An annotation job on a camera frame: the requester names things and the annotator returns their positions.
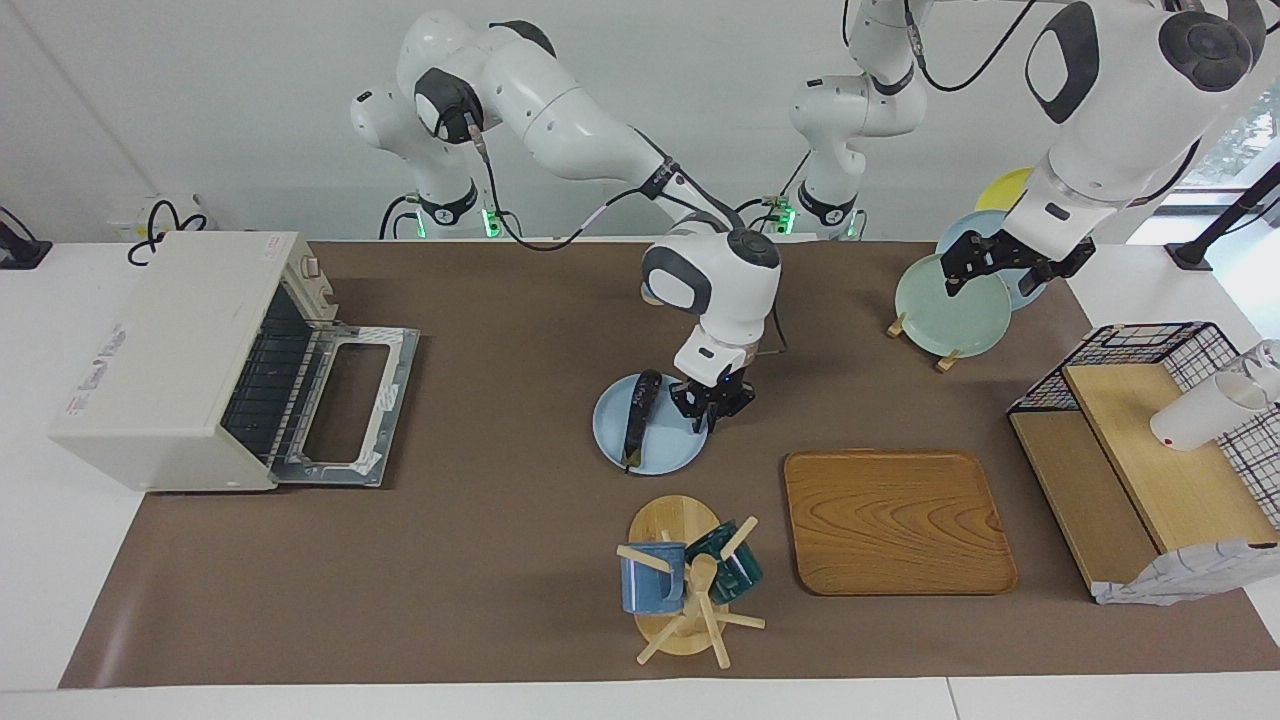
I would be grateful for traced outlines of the dark purple eggplant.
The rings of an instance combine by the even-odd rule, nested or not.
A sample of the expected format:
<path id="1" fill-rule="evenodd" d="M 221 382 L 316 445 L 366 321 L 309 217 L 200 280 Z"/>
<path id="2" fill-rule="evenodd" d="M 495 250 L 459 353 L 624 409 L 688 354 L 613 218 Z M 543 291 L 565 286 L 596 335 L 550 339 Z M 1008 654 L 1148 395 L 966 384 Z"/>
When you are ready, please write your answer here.
<path id="1" fill-rule="evenodd" d="M 663 375 L 655 369 L 639 373 L 634 383 L 620 457 L 625 473 L 643 462 L 643 442 L 662 383 Z"/>

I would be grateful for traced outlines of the glass oven door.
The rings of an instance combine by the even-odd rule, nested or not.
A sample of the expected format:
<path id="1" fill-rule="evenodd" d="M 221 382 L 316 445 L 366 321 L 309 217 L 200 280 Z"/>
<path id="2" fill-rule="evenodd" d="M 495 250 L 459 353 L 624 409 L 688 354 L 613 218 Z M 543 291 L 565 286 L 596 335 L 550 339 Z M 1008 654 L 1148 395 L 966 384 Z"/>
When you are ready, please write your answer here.
<path id="1" fill-rule="evenodd" d="M 419 337 L 420 332 L 411 328 L 357 327 L 339 322 L 315 325 L 276 436 L 264 461 L 273 480 L 278 484 L 379 487 L 404 405 L 404 387 Z M 346 345 L 384 346 L 388 356 L 356 460 L 320 462 L 306 455 L 305 446 L 337 355 Z"/>

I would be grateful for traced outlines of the cream toaster oven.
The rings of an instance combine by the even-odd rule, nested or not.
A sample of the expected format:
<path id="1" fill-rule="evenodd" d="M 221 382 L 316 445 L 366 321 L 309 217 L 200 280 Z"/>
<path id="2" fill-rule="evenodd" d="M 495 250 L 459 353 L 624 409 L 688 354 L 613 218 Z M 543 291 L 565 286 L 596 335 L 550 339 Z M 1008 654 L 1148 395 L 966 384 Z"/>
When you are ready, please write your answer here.
<path id="1" fill-rule="evenodd" d="M 223 418 L 270 307 L 311 331 L 335 318 L 332 295 L 294 232 L 166 234 L 50 438 L 143 493 L 276 488 Z"/>

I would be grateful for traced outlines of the pale green plate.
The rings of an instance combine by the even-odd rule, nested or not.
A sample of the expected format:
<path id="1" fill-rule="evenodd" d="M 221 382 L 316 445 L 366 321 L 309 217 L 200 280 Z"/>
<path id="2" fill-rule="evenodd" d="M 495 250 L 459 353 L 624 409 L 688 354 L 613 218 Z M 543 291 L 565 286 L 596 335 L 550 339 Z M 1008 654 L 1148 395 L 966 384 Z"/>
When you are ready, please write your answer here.
<path id="1" fill-rule="evenodd" d="M 914 261 L 895 291 L 895 311 L 909 340 L 938 357 L 973 357 L 989 351 L 1006 334 L 1012 304 L 997 275 L 969 281 L 959 293 L 947 293 L 941 256 Z"/>

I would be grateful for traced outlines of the racked light blue plate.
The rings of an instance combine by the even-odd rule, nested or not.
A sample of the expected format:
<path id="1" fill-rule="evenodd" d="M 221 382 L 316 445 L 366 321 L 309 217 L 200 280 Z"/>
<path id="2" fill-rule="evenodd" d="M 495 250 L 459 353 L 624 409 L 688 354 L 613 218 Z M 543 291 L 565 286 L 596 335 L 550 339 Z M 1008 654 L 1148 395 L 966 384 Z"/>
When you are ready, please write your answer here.
<path id="1" fill-rule="evenodd" d="M 991 236 L 998 231 L 1004 223 L 1005 217 L 1009 214 L 1007 210 L 1000 209 L 984 209 L 978 211 L 972 211 L 965 217 L 955 220 L 946 232 L 942 233 L 938 242 L 934 246 L 934 252 L 941 255 L 950 250 L 966 231 L 975 231 L 982 236 Z M 1021 295 L 1019 290 L 1019 283 L 1025 275 L 1024 269 L 1005 269 L 996 274 L 1006 286 L 1010 300 L 1011 309 L 1016 313 L 1023 307 L 1033 304 L 1046 290 L 1047 284 L 1041 284 L 1033 290 L 1028 296 Z"/>

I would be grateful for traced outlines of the yellow plate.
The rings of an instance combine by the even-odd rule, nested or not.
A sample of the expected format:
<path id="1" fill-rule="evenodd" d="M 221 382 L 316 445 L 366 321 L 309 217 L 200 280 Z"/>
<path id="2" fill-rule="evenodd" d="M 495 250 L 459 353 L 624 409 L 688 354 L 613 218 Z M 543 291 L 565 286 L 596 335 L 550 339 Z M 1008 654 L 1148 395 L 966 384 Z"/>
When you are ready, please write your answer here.
<path id="1" fill-rule="evenodd" d="M 975 211 L 1009 211 L 1023 196 L 1034 168 L 1020 167 L 991 181 L 975 201 Z"/>

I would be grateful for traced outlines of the wooden plate rack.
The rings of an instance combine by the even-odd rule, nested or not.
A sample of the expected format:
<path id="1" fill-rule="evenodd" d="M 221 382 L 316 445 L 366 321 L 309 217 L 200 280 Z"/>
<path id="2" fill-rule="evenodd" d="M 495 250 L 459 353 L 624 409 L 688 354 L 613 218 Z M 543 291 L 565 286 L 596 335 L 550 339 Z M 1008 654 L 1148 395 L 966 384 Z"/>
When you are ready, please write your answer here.
<path id="1" fill-rule="evenodd" d="M 915 323 L 908 313 L 899 313 L 884 329 L 884 334 L 891 340 L 905 338 L 922 351 L 934 356 L 933 368 L 941 374 L 950 372 L 960 359 L 959 347 L 946 348 L 943 343 L 925 332 L 923 325 Z"/>

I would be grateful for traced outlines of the wooden mug tree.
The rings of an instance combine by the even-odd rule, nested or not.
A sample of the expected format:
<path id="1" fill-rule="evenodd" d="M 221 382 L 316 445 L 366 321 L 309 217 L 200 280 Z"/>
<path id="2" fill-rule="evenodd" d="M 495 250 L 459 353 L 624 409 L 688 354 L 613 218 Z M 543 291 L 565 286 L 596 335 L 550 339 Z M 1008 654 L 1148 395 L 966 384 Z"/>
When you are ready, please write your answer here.
<path id="1" fill-rule="evenodd" d="M 618 544 L 618 559 L 632 559 L 650 568 L 669 571 L 669 565 L 659 559 L 626 548 L 635 542 L 680 542 L 685 548 L 699 537 L 713 530 L 722 521 L 703 502 L 685 495 L 667 495 L 654 498 L 632 519 L 628 538 Z M 754 516 L 737 521 L 739 532 L 724 547 L 722 556 L 727 559 L 736 547 L 746 542 L 756 528 Z M 719 669 L 731 666 L 730 653 L 724 644 L 724 632 L 728 626 L 762 629 L 765 621 L 760 618 L 736 614 L 730 605 L 716 605 L 710 601 L 709 589 L 716 577 L 717 561 L 710 555 L 698 555 L 692 564 L 686 562 L 684 607 L 673 614 L 631 615 L 645 639 L 645 647 L 639 652 L 637 664 L 648 664 L 655 655 L 691 656 L 710 650 Z"/>

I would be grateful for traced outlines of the black angled stand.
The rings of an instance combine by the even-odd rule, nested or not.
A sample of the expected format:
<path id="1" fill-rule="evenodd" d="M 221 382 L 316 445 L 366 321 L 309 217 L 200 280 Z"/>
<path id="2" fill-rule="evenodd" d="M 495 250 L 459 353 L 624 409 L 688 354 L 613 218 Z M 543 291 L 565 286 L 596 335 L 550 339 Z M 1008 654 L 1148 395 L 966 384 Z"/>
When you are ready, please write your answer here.
<path id="1" fill-rule="evenodd" d="M 1187 272 L 1211 272 L 1206 256 L 1210 247 L 1226 234 L 1247 228 L 1280 206 L 1280 160 L 1276 160 L 1240 197 L 1215 218 L 1192 241 L 1166 243 L 1166 254 Z"/>

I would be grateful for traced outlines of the dark green mug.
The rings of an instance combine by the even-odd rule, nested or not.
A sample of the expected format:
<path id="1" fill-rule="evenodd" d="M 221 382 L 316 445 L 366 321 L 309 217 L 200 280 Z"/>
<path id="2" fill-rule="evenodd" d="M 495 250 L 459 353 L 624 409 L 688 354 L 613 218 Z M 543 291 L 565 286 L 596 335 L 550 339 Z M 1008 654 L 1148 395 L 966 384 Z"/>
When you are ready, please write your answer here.
<path id="1" fill-rule="evenodd" d="M 709 597 L 716 605 L 731 603 L 741 598 L 763 579 L 763 570 L 746 542 L 724 559 L 722 552 L 739 532 L 739 524 L 730 519 L 695 539 L 685 550 L 685 560 L 692 564 L 698 555 L 710 555 L 717 561 L 716 577 Z"/>

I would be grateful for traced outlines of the wooden tray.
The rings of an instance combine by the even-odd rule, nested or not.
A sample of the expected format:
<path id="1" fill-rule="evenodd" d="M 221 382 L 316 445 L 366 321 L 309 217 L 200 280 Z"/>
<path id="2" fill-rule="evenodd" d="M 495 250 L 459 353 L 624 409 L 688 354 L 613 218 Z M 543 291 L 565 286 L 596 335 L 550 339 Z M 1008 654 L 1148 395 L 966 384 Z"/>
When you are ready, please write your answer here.
<path id="1" fill-rule="evenodd" d="M 790 454 L 797 578 L 813 594 L 992 596 L 1018 568 L 986 473 L 959 448 Z"/>

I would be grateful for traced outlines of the blue mug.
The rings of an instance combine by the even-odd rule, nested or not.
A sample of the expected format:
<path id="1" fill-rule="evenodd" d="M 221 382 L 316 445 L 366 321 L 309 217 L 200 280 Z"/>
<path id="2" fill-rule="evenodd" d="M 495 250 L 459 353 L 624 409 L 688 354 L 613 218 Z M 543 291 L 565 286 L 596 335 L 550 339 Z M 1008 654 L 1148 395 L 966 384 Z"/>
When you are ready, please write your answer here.
<path id="1" fill-rule="evenodd" d="M 621 559 L 621 602 L 632 615 L 673 614 L 684 607 L 685 544 L 680 542 L 635 542 L 626 548 L 659 559 L 669 571 L 658 570 L 632 559 Z"/>

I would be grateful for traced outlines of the clear glass cup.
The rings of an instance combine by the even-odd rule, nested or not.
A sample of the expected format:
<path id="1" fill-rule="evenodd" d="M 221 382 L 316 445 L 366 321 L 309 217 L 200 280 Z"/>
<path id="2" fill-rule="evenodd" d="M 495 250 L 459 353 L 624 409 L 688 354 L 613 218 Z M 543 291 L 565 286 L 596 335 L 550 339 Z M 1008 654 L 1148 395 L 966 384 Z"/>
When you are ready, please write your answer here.
<path id="1" fill-rule="evenodd" d="M 1280 340 L 1261 340 L 1236 359 L 1248 404 L 1280 404 Z"/>

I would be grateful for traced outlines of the window with greenery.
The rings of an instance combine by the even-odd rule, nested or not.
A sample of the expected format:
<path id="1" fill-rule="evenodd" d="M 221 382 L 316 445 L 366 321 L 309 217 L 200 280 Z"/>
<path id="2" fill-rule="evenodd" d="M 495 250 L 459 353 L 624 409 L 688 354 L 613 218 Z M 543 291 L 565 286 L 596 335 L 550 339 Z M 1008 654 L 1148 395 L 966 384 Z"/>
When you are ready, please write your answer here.
<path id="1" fill-rule="evenodd" d="M 1280 78 L 1267 87 L 1181 181 L 1180 188 L 1245 188 L 1280 140 Z"/>

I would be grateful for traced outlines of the black table clamp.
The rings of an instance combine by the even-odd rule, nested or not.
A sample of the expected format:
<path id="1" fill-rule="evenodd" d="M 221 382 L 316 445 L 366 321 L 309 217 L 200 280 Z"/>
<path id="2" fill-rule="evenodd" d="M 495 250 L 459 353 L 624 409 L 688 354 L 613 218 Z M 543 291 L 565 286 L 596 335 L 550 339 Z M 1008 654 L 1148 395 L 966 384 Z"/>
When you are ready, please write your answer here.
<path id="1" fill-rule="evenodd" d="M 52 250 L 13 211 L 0 204 L 0 269 L 31 270 Z"/>

